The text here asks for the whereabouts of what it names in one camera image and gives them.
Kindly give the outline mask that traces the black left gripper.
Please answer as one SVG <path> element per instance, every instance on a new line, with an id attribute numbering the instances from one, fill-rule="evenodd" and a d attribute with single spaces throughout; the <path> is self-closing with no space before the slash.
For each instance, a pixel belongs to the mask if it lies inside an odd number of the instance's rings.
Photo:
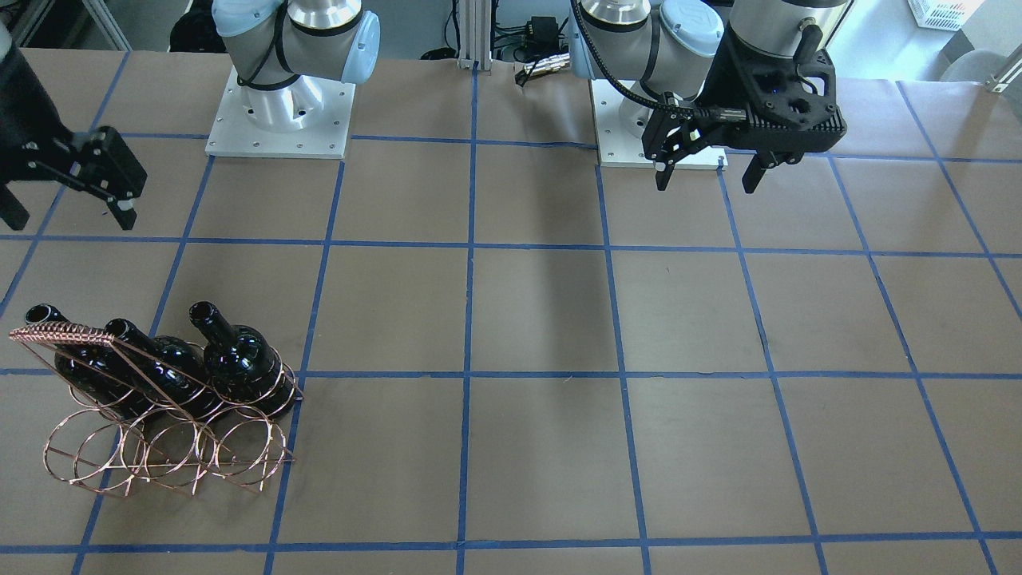
<path id="1" fill-rule="evenodd" d="M 785 154 L 821 153 L 847 134 L 837 102 L 833 62 L 820 36 L 798 36 L 792 56 L 770 56 L 738 36 L 723 37 L 701 94 L 667 110 L 661 101 L 642 135 L 664 192 L 675 162 L 707 146 L 756 153 L 742 175 L 755 193 L 766 171 Z"/>

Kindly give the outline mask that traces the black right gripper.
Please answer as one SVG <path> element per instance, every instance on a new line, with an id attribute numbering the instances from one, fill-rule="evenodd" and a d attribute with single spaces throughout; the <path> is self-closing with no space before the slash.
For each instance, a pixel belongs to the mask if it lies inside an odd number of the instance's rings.
<path id="1" fill-rule="evenodd" d="M 115 128 L 76 133 L 63 124 L 55 103 L 15 44 L 2 29 L 1 219 L 22 232 L 30 213 L 7 187 L 15 181 L 56 181 L 107 203 L 124 232 L 137 221 L 135 201 L 149 175 Z"/>

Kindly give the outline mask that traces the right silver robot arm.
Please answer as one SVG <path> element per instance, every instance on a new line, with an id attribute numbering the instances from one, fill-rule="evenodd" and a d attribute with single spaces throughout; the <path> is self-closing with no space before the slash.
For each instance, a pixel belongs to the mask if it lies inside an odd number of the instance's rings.
<path id="1" fill-rule="evenodd" d="M 216 157 L 346 156 L 355 87 L 371 77 L 378 16 L 360 1 L 216 1 L 216 32 L 232 73 L 207 152 Z M 110 126 L 74 132 L 59 116 L 9 30 L 2 31 L 2 221 L 29 221 L 14 181 L 55 181 L 97 197 L 130 230 L 149 175 Z"/>

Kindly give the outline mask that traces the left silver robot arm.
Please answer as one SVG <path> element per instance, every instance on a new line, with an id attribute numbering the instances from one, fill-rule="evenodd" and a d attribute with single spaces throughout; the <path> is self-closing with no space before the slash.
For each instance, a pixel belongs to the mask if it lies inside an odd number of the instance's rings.
<path id="1" fill-rule="evenodd" d="M 770 169 L 832 149 L 848 127 L 825 43 L 844 1 L 573 1 L 570 57 L 628 101 L 659 190 L 711 146 L 752 152 L 755 192 Z"/>

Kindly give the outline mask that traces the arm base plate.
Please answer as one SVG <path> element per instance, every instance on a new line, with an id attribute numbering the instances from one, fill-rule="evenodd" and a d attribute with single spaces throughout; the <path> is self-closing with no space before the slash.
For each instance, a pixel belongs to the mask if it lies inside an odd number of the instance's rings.
<path id="1" fill-rule="evenodd" d="M 639 109 L 609 81 L 590 81 L 600 164 L 603 167 L 653 167 L 646 159 L 641 135 L 649 112 Z"/>
<path id="2" fill-rule="evenodd" d="M 291 86 L 260 91 L 231 70 L 210 130 L 213 157 L 342 160 L 355 85 L 301 76 Z"/>

